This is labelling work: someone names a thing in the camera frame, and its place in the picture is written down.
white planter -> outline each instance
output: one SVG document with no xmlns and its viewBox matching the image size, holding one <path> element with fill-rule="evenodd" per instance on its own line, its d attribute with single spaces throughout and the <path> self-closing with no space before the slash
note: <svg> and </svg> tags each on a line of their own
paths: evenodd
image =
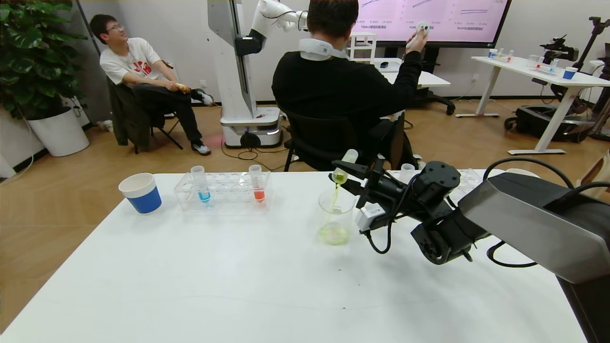
<svg viewBox="0 0 610 343">
<path fill-rule="evenodd" d="M 89 139 L 73 109 L 55 117 L 27 122 L 52 156 L 71 155 L 89 146 Z"/>
</svg>

hand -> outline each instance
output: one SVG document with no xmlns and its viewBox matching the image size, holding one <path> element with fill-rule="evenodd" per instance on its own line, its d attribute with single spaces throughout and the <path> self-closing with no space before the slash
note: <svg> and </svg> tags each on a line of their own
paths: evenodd
<svg viewBox="0 0 610 343">
<path fill-rule="evenodd" d="M 413 34 L 411 39 L 409 39 L 407 41 L 407 44 L 408 44 L 410 41 L 415 39 L 415 41 L 413 42 L 413 45 L 411 45 L 409 50 L 406 51 L 406 54 L 408 54 L 411 51 L 421 52 L 423 50 L 423 48 L 426 46 L 426 43 L 428 42 L 428 36 L 425 36 L 424 29 L 421 29 L 417 39 L 415 38 L 415 36 L 417 36 L 417 34 Z"/>
<path fill-rule="evenodd" d="M 176 86 L 178 86 L 178 89 L 180 90 L 180 92 L 184 93 L 184 94 L 190 94 L 190 87 L 185 85 L 185 84 L 181 84 L 181 83 L 176 83 Z"/>
<path fill-rule="evenodd" d="M 178 87 L 178 85 L 176 85 L 174 81 L 165 81 L 163 83 L 163 86 L 167 88 L 167 90 L 169 90 L 170 92 L 177 92 L 180 90 L 180 88 Z"/>
</svg>

red liquid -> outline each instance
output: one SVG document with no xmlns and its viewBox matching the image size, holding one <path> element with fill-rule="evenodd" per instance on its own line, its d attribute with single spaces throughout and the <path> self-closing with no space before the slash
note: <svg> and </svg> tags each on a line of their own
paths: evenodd
<svg viewBox="0 0 610 343">
<path fill-rule="evenodd" d="M 258 203 L 262 203 L 263 201 L 265 201 L 265 191 L 264 190 L 255 190 L 254 199 L 256 199 L 256 202 L 258 202 Z"/>
</svg>

test tube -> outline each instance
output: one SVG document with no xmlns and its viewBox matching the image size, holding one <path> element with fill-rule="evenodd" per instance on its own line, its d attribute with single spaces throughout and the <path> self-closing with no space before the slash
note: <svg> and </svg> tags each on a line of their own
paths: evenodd
<svg viewBox="0 0 610 343">
<path fill-rule="evenodd" d="M 400 175 L 398 180 L 404 184 L 409 184 L 413 175 L 415 174 L 415 166 L 412 164 L 403 164 L 400 168 Z"/>
<path fill-rule="evenodd" d="M 347 163 L 356 163 L 357 160 L 358 160 L 358 152 L 354 149 L 349 149 L 345 153 L 345 156 L 343 157 L 343 159 L 341 161 L 344 161 Z M 336 184 L 344 184 L 347 182 L 347 173 L 345 171 L 343 171 L 341 168 L 337 168 L 332 173 L 332 180 L 335 181 Z"/>
<path fill-rule="evenodd" d="M 250 180 L 252 180 L 252 188 L 254 190 L 254 199 L 257 203 L 265 202 L 265 180 L 263 179 L 263 168 L 258 165 L 251 165 L 248 169 Z"/>
<path fill-rule="evenodd" d="M 559 59 L 554 59 L 551 62 L 551 68 L 548 70 L 548 72 L 550 74 L 555 74 L 555 71 L 557 70 L 557 66 L 559 65 Z"/>
<path fill-rule="evenodd" d="M 210 194 L 210 189 L 207 186 L 206 170 L 202 166 L 197 165 L 191 168 L 191 175 L 193 176 L 193 184 L 197 190 L 199 200 L 201 200 L 202 203 L 209 202 L 212 196 Z"/>
<path fill-rule="evenodd" d="M 540 70 L 540 67 L 544 64 L 544 57 L 538 57 L 538 63 L 536 64 L 536 70 Z"/>
<path fill-rule="evenodd" d="M 536 70 L 536 65 L 538 64 L 539 58 L 540 56 L 538 55 L 529 55 L 528 68 L 530 70 Z"/>
</svg>

white cup with blue band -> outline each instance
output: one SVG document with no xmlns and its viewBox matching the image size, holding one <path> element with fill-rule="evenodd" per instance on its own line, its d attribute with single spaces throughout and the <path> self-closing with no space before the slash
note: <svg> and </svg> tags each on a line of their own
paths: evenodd
<svg viewBox="0 0 610 343">
<path fill-rule="evenodd" d="M 564 79 L 566 80 L 571 80 L 574 78 L 574 75 L 576 75 L 576 72 L 578 71 L 577 68 L 572 68 L 572 67 L 568 67 L 565 69 L 564 72 Z"/>
<path fill-rule="evenodd" d="M 161 196 L 154 175 L 142 173 L 130 176 L 118 185 L 118 190 L 141 214 L 150 214 L 161 207 Z"/>
</svg>

